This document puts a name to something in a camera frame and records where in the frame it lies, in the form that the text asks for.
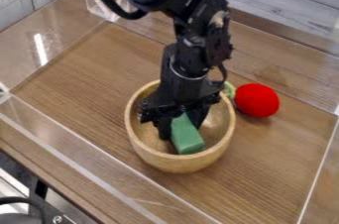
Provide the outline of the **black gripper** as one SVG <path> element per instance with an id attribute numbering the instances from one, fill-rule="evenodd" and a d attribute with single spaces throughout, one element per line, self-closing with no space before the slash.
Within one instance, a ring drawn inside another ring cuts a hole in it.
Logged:
<path id="1" fill-rule="evenodd" d="M 221 64 L 217 69 L 221 80 L 212 80 L 208 72 L 207 49 L 170 44 L 165 47 L 161 59 L 160 84 L 156 90 L 138 102 L 138 121 L 153 122 L 158 138 L 170 139 L 172 118 L 187 113 L 196 128 L 200 128 L 209 108 L 221 97 L 227 71 Z"/>

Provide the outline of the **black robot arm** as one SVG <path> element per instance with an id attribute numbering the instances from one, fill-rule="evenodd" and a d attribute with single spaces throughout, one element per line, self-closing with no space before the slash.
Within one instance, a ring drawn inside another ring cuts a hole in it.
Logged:
<path id="1" fill-rule="evenodd" d="M 162 140 L 170 138 L 170 124 L 183 114 L 199 127 L 209 108 L 220 101 L 224 83 L 208 78 L 209 71 L 224 68 L 231 58 L 227 0 L 126 0 L 128 12 L 116 0 L 100 0 L 125 20 L 137 20 L 160 12 L 173 20 L 176 42 L 162 51 L 158 86 L 138 103 L 138 120 L 152 123 Z"/>

